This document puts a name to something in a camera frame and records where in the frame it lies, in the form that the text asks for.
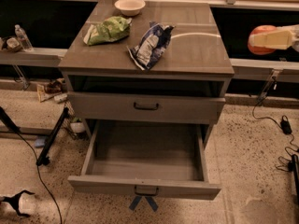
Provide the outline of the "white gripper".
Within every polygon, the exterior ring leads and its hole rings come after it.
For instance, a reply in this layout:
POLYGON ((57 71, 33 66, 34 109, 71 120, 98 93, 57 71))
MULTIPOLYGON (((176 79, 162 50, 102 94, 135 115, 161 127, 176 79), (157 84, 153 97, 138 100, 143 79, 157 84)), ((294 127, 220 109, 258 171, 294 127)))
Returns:
POLYGON ((276 30, 249 35, 253 47, 269 49, 288 49, 292 47, 299 52, 299 25, 275 26, 276 30))

